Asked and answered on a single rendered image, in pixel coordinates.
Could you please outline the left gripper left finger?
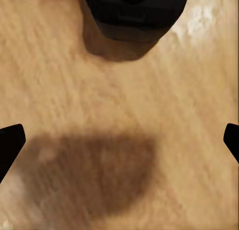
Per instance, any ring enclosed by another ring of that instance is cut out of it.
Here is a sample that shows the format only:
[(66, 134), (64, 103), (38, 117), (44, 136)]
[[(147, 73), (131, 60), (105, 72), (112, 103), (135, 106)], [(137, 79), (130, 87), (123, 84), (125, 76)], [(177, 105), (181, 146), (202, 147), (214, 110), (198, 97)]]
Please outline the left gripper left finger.
[(0, 183), (25, 142), (25, 131), (20, 123), (0, 129)]

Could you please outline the digital camera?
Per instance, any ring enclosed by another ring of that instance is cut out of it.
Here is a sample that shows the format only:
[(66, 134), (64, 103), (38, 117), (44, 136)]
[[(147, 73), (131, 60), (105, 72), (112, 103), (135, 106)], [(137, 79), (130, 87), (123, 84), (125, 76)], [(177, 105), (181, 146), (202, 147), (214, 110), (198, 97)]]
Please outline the digital camera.
[(178, 20), (187, 0), (86, 0), (102, 35), (153, 43)]

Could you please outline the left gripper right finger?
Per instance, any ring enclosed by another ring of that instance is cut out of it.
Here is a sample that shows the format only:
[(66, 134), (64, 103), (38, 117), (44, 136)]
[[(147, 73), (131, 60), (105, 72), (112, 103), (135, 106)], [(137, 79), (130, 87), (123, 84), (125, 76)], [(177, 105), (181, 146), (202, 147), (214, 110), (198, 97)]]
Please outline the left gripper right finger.
[(228, 123), (223, 141), (239, 163), (239, 125)]

